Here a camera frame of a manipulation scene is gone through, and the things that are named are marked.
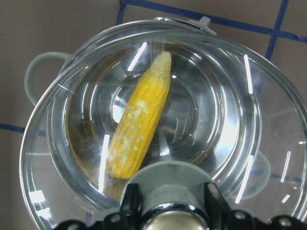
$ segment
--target stainless steel pot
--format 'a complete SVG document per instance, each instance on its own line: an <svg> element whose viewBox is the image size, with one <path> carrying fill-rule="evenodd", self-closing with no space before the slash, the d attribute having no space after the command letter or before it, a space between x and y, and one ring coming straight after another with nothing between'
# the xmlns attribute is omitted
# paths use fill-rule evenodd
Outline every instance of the stainless steel pot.
<svg viewBox="0 0 307 230"><path fill-rule="evenodd" d="M163 50L172 54L171 87L142 167L190 162L206 171L235 207L250 208L262 219L280 212L305 218L306 145L298 140L307 140L307 114L301 98L260 55L202 30L162 18L133 22L98 34L69 58L64 55L62 70L31 115L21 149L23 193L39 227L66 218L58 188L69 197L70 215L84 210L102 215L118 207L127 181L101 174L103 145L112 138L138 79ZM33 74L32 66L28 73ZM284 115L291 121L285 122ZM287 140L275 138L281 128L288 130ZM301 166L287 166L294 181L283 175L279 159L293 151L301 159ZM283 181L276 185L273 175L279 173ZM293 187L286 208L282 200L282 205L274 203ZM267 194L272 190L275 197ZM53 202L38 206L30 195L36 191ZM260 211L259 199L266 196L275 206ZM50 216L40 216L46 208Z"/></svg>

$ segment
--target blue line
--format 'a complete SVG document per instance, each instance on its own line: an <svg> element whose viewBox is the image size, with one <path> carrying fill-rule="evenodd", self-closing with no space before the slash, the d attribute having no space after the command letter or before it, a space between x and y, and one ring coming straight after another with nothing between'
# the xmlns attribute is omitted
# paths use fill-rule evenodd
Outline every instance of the blue line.
<svg viewBox="0 0 307 230"><path fill-rule="evenodd" d="M87 228L91 226L92 214L90 212L86 213L85 225Z"/></svg>
<svg viewBox="0 0 307 230"><path fill-rule="evenodd" d="M307 36L301 36L298 37L297 35L285 31L280 31L276 29L271 29L268 27L264 26L258 26L258 25L253 25L249 23L243 23L243 22L238 22L226 18L221 18L205 13L198 13L194 11L188 11L185 9L177 8L177 7L172 7L172 6L167 6L163 4L158 4L146 0L121 0L124 4L126 5L134 5L134 6L139 6L143 8L148 8L151 10L156 10L156 11L161 11L161 12L166 12L166 13L172 13L176 15L181 15L184 17L188 17L191 19L200 19L203 16L206 16L211 19L212 23L220 24L220 25L225 25L225 26L230 26L242 30L247 30L247 31L252 31L260 34L265 34L265 35L272 35L276 37L282 37L290 40L295 40L298 42L303 42L307 43Z"/></svg>
<svg viewBox="0 0 307 230"><path fill-rule="evenodd" d="M256 176L262 176L263 171L261 171L261 170L251 170L251 174L256 175ZM274 174L274 173L271 173L270 177L274 178L274 179L281 179L280 175ZM302 178L298 178L298 177L286 176L284 179L286 181L292 181L292 182L295 182L295 183L298 183L298 184L302 183Z"/></svg>
<svg viewBox="0 0 307 230"><path fill-rule="evenodd" d="M275 30L280 30L280 28L282 26L284 14L286 12L288 2L289 2L289 0L283 0L281 5L280 5L280 9L279 9L279 12L278 12L278 15L277 15L277 19L276 19L276 22L275 22L275 26L274 26ZM277 37L276 36L271 36L270 42L269 42L269 45L268 45L268 48L267 48L267 52L265 54L265 57L268 60L270 60L271 57L272 57L276 41L277 41Z"/></svg>
<svg viewBox="0 0 307 230"><path fill-rule="evenodd" d="M12 126L4 123L0 123L0 129L10 130L18 133L24 133L25 128L19 126Z"/></svg>
<svg viewBox="0 0 307 230"><path fill-rule="evenodd" d="M25 127L13 126L13 125L8 125L8 124L4 124L4 123L0 123L0 129L9 130L9 131L17 132L17 133L24 133L24 131L25 131ZM46 132L43 131L43 130L39 130L38 135L45 137Z"/></svg>
<svg viewBox="0 0 307 230"><path fill-rule="evenodd" d="M120 0L120 8L117 14L116 25L123 23L124 11L126 8L126 3L123 0Z"/></svg>

